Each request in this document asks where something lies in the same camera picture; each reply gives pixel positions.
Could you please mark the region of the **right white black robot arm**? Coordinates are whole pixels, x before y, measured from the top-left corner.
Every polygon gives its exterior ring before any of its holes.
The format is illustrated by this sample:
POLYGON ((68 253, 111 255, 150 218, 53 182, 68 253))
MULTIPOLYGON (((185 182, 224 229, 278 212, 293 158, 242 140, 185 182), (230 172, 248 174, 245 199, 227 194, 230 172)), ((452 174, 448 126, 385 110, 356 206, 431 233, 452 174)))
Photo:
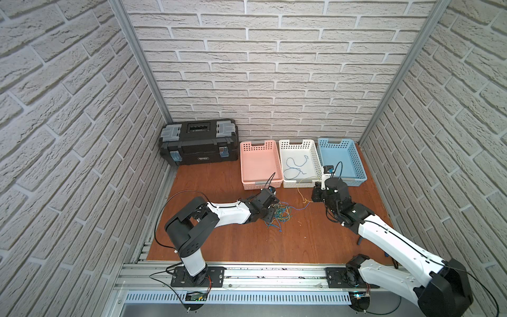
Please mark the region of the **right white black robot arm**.
POLYGON ((401 271, 358 254, 345 267, 343 278, 350 286, 377 285, 412 302, 425 316, 462 316, 473 304, 468 274, 459 261, 426 251, 354 202, 342 179, 316 183, 312 200, 324 204, 332 222, 371 241, 404 267, 401 271))

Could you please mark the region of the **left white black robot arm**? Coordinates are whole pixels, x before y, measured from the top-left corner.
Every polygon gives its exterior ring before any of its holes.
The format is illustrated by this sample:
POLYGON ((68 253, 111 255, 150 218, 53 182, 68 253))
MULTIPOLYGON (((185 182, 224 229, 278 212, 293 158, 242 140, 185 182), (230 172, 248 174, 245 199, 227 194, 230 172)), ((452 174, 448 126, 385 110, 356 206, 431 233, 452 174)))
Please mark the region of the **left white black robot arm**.
POLYGON ((233 203, 211 203, 202 194, 192 199, 166 224, 165 231, 180 257, 193 286, 208 278, 208 267, 201 247, 217 227, 272 221, 279 203, 276 188, 268 186, 247 199, 233 203))

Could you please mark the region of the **pink perforated basket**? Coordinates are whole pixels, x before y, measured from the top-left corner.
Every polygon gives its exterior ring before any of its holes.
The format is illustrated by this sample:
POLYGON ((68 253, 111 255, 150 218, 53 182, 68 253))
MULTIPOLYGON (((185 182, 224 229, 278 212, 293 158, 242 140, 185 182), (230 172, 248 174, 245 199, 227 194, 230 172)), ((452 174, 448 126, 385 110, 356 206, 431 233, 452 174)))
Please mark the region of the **pink perforated basket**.
POLYGON ((240 164, 245 190, 257 190, 267 186, 281 187, 283 172, 276 141, 241 142, 240 164))

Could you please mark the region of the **blue perforated basket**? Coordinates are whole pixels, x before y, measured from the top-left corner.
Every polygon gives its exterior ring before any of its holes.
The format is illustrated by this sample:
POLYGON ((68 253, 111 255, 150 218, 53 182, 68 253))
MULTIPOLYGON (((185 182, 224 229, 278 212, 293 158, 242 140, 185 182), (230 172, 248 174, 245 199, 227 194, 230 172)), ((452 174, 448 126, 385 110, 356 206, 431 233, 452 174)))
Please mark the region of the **blue perforated basket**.
POLYGON ((358 187, 367 181, 367 173, 352 139, 319 138, 321 164, 338 166, 340 176, 348 186, 358 187))

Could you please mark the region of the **white perforated basket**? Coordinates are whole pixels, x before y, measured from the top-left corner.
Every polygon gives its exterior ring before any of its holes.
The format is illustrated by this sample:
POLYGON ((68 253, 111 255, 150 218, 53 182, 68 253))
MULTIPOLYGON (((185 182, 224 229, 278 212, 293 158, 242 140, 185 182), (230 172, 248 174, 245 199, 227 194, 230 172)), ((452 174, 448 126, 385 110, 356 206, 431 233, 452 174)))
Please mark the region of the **white perforated basket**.
POLYGON ((321 182, 322 164, 314 140, 280 140, 279 154, 285 188, 313 188, 321 182))

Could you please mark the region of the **black plastic toolbox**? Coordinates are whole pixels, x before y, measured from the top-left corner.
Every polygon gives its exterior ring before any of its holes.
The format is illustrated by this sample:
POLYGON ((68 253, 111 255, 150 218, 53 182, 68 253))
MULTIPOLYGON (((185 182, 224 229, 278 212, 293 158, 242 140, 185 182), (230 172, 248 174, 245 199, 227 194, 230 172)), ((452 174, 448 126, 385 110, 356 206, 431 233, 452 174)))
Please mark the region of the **black plastic toolbox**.
POLYGON ((170 166, 239 159, 238 128, 233 119, 169 124, 162 129, 158 146, 170 166))

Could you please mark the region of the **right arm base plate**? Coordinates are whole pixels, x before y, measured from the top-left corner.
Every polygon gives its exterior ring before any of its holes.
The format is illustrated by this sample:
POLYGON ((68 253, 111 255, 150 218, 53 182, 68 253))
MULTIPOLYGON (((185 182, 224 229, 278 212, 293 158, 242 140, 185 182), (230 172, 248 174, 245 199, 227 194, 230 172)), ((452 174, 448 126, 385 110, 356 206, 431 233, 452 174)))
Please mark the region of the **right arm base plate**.
POLYGON ((366 289, 368 287, 359 272, 354 269, 346 267, 325 268, 325 272, 326 281, 330 289, 366 289))

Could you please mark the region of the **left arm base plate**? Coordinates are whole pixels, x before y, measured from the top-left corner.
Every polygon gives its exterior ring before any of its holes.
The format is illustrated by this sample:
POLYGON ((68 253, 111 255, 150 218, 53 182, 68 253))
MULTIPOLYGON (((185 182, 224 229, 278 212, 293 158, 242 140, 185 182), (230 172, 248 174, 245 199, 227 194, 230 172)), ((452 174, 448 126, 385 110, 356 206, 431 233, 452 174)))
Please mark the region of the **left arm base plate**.
POLYGON ((223 286, 224 272, 221 266, 207 266, 196 276, 191 276, 183 266, 176 267, 172 273, 171 287, 209 287, 221 288, 223 286))

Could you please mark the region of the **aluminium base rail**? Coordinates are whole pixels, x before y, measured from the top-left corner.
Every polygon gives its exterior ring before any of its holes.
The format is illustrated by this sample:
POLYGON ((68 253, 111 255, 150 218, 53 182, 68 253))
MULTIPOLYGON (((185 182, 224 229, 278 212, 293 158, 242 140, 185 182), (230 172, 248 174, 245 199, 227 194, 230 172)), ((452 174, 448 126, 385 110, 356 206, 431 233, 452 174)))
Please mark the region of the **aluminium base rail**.
POLYGON ((350 286, 343 265, 216 262, 202 285, 193 287, 171 262, 125 264, 114 283, 105 314, 117 316, 126 304, 353 305, 390 291, 416 303, 420 284, 403 268, 368 262, 365 280, 350 286))

